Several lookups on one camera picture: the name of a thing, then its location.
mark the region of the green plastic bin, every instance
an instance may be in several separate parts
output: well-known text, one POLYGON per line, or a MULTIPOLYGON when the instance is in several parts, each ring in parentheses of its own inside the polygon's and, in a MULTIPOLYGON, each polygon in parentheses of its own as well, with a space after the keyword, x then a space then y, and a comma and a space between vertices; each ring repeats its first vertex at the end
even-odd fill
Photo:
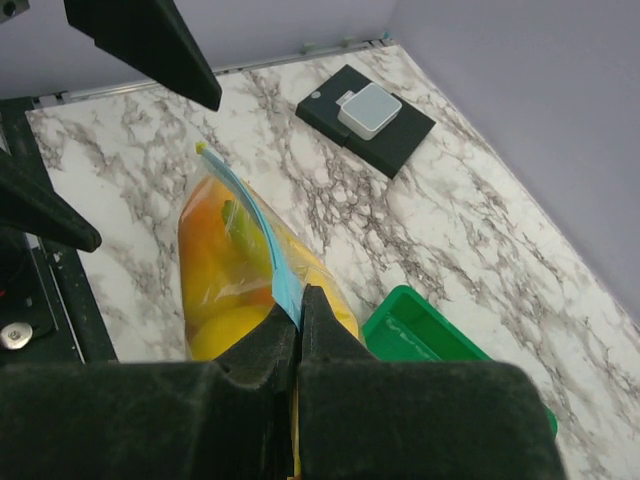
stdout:
MULTIPOLYGON (((384 361, 491 360, 418 292, 406 285, 393 289, 365 323, 362 332, 369 350, 384 361)), ((558 422, 553 412, 545 408, 555 436, 558 422)))

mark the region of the gray panel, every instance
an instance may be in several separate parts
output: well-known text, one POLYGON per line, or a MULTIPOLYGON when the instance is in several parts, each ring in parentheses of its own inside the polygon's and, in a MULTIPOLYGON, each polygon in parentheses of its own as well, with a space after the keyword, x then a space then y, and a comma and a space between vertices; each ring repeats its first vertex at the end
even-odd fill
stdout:
MULTIPOLYGON (((213 67, 380 38, 397 0, 175 0, 213 67)), ((141 79, 69 27, 62 0, 35 0, 0 27, 0 98, 141 79)))
POLYGON ((401 0, 391 32, 640 321, 640 2, 401 0))

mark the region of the white device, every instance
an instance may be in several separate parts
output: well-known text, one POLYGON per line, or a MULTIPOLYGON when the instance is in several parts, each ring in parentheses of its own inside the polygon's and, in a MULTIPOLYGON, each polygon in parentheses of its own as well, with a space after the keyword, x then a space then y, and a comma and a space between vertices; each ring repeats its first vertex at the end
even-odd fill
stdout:
POLYGON ((338 120, 364 140, 375 137, 402 108, 397 98, 375 83, 355 94, 348 91, 336 103, 338 120))

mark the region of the marble countertop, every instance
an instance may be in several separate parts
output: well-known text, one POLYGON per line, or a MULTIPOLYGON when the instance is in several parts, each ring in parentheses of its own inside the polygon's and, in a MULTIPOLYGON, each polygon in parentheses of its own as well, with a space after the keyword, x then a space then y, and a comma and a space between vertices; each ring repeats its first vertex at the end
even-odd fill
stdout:
POLYGON ((219 77, 218 113, 154 87, 30 114, 122 361, 184 356, 177 218, 194 144, 223 153, 324 260, 360 321, 409 284, 534 380, 571 478, 640 478, 640 336, 492 148, 399 46, 219 77), (390 181, 294 115, 349 63, 436 120, 390 181))

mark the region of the bag of fruit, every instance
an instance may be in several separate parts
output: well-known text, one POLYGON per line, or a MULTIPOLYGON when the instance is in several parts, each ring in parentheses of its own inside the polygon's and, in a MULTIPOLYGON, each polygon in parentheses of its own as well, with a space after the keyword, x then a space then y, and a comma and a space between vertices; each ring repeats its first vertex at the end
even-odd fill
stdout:
POLYGON ((362 341, 326 267, 217 152, 198 145, 198 153, 206 168, 199 169, 178 226, 191 358, 207 361, 224 353, 258 326, 276 301, 299 326, 307 284, 324 289, 338 321, 362 341))

